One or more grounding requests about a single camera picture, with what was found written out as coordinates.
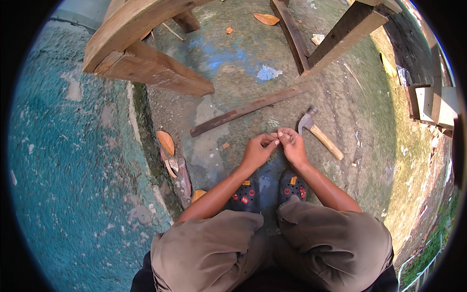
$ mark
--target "teal wall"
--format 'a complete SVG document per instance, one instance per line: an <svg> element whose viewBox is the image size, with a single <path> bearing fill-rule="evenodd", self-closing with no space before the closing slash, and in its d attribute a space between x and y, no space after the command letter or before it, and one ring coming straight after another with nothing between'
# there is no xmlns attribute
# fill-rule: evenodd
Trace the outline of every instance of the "teal wall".
<svg viewBox="0 0 467 292"><path fill-rule="evenodd" d="M135 137L131 84L82 73L91 35L49 21L27 57L8 137L12 196L56 290L128 291L171 218Z"/></svg>

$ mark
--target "person's right hand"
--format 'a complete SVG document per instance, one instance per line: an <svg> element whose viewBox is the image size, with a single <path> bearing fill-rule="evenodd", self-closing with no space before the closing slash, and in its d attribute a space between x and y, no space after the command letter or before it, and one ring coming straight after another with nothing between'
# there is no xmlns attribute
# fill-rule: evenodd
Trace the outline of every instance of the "person's right hand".
<svg viewBox="0 0 467 292"><path fill-rule="evenodd" d="M279 139L284 147L285 157L293 167L297 168L308 163L303 138L296 131L290 128L279 128L277 133L271 133L271 136Z"/></svg>

